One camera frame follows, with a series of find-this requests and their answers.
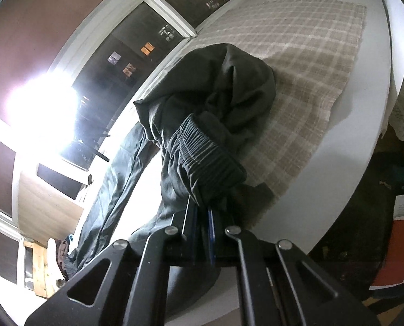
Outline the dark green jacket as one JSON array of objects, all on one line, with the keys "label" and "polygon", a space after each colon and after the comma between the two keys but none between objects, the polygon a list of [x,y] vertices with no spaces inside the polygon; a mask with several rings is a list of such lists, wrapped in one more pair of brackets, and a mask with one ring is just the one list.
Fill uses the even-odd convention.
[{"label": "dark green jacket", "polygon": [[248,186],[238,158],[262,131],[276,98],[276,75],[264,61],[222,43],[183,56],[136,101],[138,122],[111,162],[86,216],[77,246],[66,256],[69,279],[110,243],[116,226],[156,154],[162,156],[161,191],[153,218],[129,237],[136,243],[170,224],[188,201],[230,208],[243,220],[273,198],[261,183]]}]

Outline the cream folded cloth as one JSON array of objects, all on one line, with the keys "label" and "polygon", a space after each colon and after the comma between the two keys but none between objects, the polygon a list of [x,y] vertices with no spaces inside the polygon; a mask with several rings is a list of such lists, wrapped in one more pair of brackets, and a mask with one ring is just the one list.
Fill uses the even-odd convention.
[{"label": "cream folded cloth", "polygon": [[47,260],[47,265],[49,268],[49,273],[52,277],[54,277],[56,280],[65,280],[58,269],[57,262],[56,262],[56,241],[53,238],[50,238],[47,242],[47,247],[46,247],[46,260]]}]

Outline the dark brown folded cloth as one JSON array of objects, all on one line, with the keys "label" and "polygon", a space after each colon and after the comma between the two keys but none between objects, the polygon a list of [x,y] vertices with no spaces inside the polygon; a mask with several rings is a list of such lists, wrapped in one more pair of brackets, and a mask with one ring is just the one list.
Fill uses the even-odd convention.
[{"label": "dark brown folded cloth", "polygon": [[69,279],[69,276],[67,274],[66,268],[65,268],[65,259],[68,254],[69,250],[69,242],[67,239],[65,240],[57,240],[56,241],[56,262],[58,269],[60,270],[63,278],[65,280]]}]

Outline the light wooden board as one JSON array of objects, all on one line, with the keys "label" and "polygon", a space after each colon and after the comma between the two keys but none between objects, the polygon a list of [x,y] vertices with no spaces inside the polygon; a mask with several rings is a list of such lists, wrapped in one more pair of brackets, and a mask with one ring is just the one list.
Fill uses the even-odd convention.
[{"label": "light wooden board", "polygon": [[37,175],[20,174],[18,227],[34,242],[45,246],[49,239],[62,240],[72,234],[83,208]]}]

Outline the red and white box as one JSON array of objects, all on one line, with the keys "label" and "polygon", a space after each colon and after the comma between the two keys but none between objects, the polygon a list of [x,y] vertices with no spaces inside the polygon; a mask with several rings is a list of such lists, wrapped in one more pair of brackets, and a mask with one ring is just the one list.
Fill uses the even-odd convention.
[{"label": "red and white box", "polygon": [[404,283],[404,195],[396,197],[393,225],[385,260],[370,290],[386,289]]}]

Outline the plaid beige tablecloth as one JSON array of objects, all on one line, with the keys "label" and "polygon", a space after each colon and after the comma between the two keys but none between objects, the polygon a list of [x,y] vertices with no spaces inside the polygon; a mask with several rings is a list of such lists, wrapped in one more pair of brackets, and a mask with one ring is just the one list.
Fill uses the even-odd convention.
[{"label": "plaid beige tablecloth", "polygon": [[351,2],[281,0],[204,28],[136,103],[163,152],[165,205],[191,198],[255,226],[321,143],[365,18]]}]

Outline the white window frame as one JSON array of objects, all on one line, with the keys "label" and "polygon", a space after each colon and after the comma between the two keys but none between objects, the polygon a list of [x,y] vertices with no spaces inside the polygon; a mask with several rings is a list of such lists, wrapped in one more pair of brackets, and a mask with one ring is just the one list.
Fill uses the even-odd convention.
[{"label": "white window frame", "polygon": [[[282,195],[300,175],[321,143],[333,96],[312,103],[310,92],[293,94],[296,82],[310,79],[318,66],[310,59],[299,31],[316,25],[322,0],[232,0],[199,27],[198,43],[237,45],[280,71],[288,114],[285,148],[268,179]],[[107,37],[141,49],[154,39],[145,22],[152,7],[143,0],[5,0],[0,7],[0,122],[10,120],[10,96],[17,87],[55,68],[65,81],[77,76]]]}]

